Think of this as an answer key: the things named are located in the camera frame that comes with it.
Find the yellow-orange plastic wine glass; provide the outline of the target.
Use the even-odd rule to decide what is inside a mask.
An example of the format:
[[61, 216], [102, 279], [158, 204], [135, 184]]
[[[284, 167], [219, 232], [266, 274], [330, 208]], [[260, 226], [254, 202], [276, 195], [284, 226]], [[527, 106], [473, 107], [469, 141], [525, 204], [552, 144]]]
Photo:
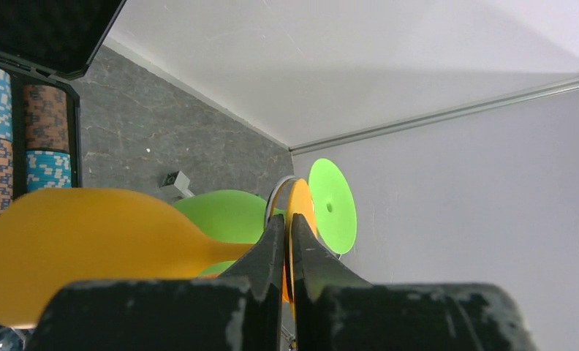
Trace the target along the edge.
[[41, 189], [0, 214], [0, 324], [34, 327], [73, 282], [193, 279], [240, 259], [279, 210], [219, 190], [170, 205], [127, 189]]

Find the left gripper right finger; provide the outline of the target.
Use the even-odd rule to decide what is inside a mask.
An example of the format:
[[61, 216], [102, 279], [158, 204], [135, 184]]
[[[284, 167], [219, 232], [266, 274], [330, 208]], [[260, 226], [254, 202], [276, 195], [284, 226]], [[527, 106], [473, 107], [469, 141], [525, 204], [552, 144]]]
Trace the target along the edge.
[[299, 350], [535, 350], [521, 311], [484, 283], [375, 284], [291, 224]]

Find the green plastic wine glass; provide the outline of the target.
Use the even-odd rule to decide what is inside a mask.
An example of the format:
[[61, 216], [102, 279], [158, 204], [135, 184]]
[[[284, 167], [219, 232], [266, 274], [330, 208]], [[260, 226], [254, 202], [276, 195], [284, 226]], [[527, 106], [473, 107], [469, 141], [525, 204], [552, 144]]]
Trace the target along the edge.
[[[326, 158], [317, 159], [309, 177], [288, 184], [290, 194], [297, 185], [310, 191], [316, 237], [335, 254], [346, 254], [355, 244], [357, 211], [344, 174]], [[264, 230], [266, 200], [235, 189], [223, 189], [176, 201], [173, 207], [208, 237], [229, 244], [255, 244]], [[286, 215], [276, 207], [275, 214]]]

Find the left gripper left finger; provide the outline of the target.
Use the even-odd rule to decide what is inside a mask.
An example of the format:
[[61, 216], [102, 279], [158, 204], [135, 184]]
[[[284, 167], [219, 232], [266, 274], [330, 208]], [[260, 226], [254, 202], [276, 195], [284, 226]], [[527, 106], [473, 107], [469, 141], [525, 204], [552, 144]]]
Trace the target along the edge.
[[104, 280], [62, 288], [28, 350], [277, 350], [285, 223], [215, 279]]

